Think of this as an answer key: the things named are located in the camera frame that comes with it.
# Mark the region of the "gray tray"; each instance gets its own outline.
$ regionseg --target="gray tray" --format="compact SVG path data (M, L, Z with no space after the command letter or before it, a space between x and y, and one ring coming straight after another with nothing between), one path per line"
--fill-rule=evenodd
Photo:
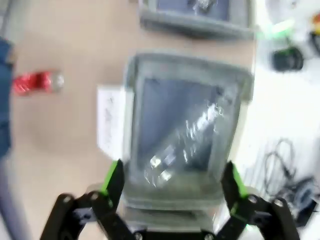
M155 126L142 124L146 79L167 81L179 79L186 83L236 89L231 108L231 124L222 125L223 138L214 140L208 167L199 171L178 171L164 187L154 187L144 181L140 164L142 127L154 130ZM229 151L236 131L240 106L252 99L253 77L239 67L171 53L140 53L128 63L125 83L133 89L133 120L131 131L130 160L125 165L124 200L128 207L154 210L199 210L220 204L223 192L220 178L228 160Z
M254 1L217 0L217 4L211 7L212 11L206 14L194 14L190 6L182 6L187 5L185 1L190 2L139 0L140 25L147 29L178 32L192 37L254 38Z

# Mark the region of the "bolt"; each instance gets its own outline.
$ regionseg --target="bolt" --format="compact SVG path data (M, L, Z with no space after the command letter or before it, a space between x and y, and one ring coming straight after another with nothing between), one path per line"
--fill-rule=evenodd
M257 203L257 198L255 196L249 196L249 201L252 202L253 204Z
M142 239L143 239L143 237L142 237L142 235L141 235L140 232L136 232L136 233L134 234L134 236L135 236L135 240L142 240Z
M282 203L282 201L280 201L279 199L274 200L274 204L277 205L278 207L282 208L284 206L284 204Z
M98 193L95 192L94 194L92 194L91 199L97 200L98 197L99 197Z
M63 199L63 202L64 203L67 203L71 200L71 197L70 196L66 196L64 199Z
M214 240L214 236L212 234L207 234L204 236L204 240Z

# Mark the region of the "white paper label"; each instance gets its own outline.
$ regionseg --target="white paper label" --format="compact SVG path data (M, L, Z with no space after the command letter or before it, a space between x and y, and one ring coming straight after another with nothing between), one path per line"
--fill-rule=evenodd
M130 155L133 98L123 87L97 89L97 144L114 161Z

